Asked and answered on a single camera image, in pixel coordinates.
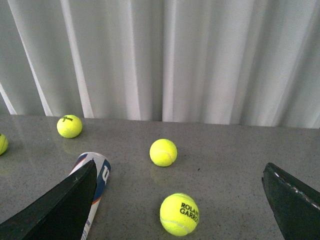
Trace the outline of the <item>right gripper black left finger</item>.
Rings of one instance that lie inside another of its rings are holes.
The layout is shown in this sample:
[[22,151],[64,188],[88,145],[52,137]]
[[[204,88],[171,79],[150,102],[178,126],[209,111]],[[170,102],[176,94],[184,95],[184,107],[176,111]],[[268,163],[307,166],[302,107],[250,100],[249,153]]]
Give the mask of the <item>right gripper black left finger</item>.
[[93,160],[0,225],[2,240],[79,240],[96,191]]

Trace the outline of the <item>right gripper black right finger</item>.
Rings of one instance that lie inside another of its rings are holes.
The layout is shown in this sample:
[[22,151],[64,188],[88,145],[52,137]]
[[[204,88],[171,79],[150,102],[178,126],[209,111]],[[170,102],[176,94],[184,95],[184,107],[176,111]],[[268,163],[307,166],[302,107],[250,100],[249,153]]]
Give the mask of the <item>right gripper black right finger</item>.
[[269,162],[261,178],[263,190],[286,240],[320,238],[320,193]]

